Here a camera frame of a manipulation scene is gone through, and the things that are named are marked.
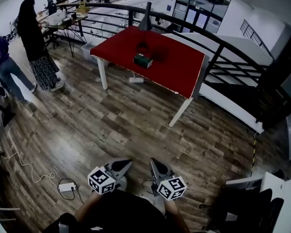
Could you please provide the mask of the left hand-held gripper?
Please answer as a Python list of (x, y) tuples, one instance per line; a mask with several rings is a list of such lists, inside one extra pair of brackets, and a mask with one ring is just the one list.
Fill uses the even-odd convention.
[(97, 166), (87, 176), (88, 185), (99, 195), (113, 192), (115, 189), (125, 191), (128, 184), (125, 175), (132, 164), (132, 159), (115, 158), (112, 163)]

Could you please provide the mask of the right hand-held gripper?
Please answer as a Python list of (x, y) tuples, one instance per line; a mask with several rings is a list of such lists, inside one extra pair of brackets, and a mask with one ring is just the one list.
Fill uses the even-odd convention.
[(167, 201), (183, 196), (187, 185), (181, 176), (175, 176), (175, 172), (168, 164), (150, 158), (150, 172), (154, 179), (163, 179), (152, 184), (154, 196), (162, 196)]

